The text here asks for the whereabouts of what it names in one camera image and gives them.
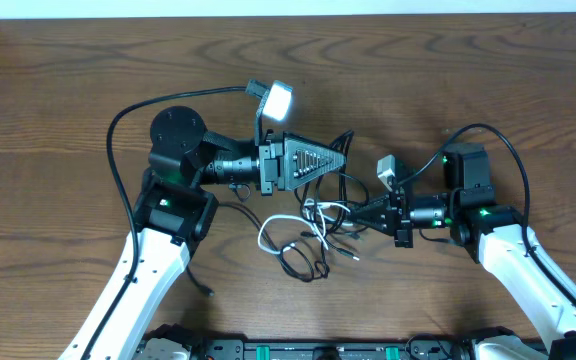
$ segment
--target white wall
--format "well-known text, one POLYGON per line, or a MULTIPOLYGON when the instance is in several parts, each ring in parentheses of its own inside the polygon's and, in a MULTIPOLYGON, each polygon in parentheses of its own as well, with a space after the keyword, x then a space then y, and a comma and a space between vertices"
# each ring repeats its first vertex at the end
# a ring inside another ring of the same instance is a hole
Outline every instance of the white wall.
POLYGON ((576 12, 576 0, 0 0, 0 19, 576 12))

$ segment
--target wood grain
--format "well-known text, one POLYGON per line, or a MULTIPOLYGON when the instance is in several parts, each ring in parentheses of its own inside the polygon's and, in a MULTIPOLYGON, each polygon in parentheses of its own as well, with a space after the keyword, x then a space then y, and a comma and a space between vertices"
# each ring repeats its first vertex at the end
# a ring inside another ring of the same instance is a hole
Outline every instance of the wood grain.
MULTIPOLYGON (((128 226, 105 157, 110 119, 146 98, 251 77, 295 87, 285 128, 323 142, 354 129, 349 172, 373 194, 384 155, 419 166, 463 125, 498 127, 528 169, 531 225, 576 281, 576 14, 0 21, 0 358, 57 357, 115 266, 128 226)), ((188 104, 210 129, 252 134, 250 98, 188 104)), ((126 117, 116 132, 133 199, 150 122, 165 106, 126 117)), ((490 150, 499 199, 521 206, 503 145, 485 133, 465 139, 490 150)), ((441 184, 433 168, 419 187, 441 184)), ((253 196, 249 206, 262 218, 296 211, 291 194, 253 196)), ((277 241, 295 233, 271 230, 277 241)), ((239 213, 221 209, 192 263, 217 295, 203 298, 182 276, 151 328, 392 339, 503 325, 536 336, 463 250, 421 240, 395 249, 368 233, 352 243, 360 262, 333 256, 328 280, 301 284, 254 238, 239 213)))

